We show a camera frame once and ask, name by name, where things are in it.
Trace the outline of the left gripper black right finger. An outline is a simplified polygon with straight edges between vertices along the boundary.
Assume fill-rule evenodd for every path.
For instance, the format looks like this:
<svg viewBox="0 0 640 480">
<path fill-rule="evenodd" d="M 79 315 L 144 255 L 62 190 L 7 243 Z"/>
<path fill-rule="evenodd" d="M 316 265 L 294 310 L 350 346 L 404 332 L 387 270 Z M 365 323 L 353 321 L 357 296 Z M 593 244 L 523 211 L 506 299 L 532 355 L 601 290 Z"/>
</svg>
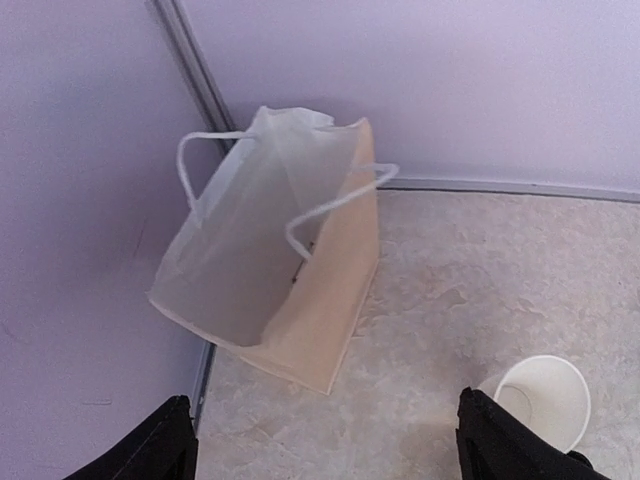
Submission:
<svg viewBox="0 0 640 480">
<path fill-rule="evenodd" d="M 584 455 L 552 447 L 480 390 L 462 390 L 457 415 L 457 449 L 464 480 L 604 477 Z"/>
</svg>

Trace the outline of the stack of white paper cups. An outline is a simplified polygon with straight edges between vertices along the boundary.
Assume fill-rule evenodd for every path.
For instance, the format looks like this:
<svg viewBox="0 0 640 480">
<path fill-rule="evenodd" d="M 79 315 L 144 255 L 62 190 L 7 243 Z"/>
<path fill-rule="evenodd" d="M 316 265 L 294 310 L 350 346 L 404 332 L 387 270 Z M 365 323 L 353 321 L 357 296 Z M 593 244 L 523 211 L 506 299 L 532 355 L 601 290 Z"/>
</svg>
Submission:
<svg viewBox="0 0 640 480">
<path fill-rule="evenodd" d="M 528 357 L 481 389 L 499 406 L 557 450 L 582 440 L 591 418 L 591 394 L 582 373 L 553 355 Z"/>
</svg>

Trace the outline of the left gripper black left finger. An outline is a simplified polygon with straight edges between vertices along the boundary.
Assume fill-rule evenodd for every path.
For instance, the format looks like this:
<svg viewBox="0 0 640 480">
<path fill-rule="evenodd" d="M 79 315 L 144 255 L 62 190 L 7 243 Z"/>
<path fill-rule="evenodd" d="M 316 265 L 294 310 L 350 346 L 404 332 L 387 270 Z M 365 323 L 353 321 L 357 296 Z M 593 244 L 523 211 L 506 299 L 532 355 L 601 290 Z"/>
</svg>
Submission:
<svg viewBox="0 0 640 480">
<path fill-rule="evenodd" d="M 167 399 L 109 451 L 68 480 L 194 480 L 198 440 L 190 400 Z"/>
</svg>

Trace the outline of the brown paper bag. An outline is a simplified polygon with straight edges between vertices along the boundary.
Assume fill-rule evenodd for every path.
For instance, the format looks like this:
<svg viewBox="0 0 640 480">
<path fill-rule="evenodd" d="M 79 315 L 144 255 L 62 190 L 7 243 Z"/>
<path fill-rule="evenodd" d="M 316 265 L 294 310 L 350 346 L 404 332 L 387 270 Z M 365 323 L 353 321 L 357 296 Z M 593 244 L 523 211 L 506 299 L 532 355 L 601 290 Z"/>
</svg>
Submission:
<svg viewBox="0 0 640 480">
<path fill-rule="evenodd" d="M 176 166 L 189 214 L 148 294 L 167 318 L 269 374 L 329 393 L 378 265 L 367 119 L 338 126 L 306 108 L 257 110 L 201 193 Z"/>
</svg>

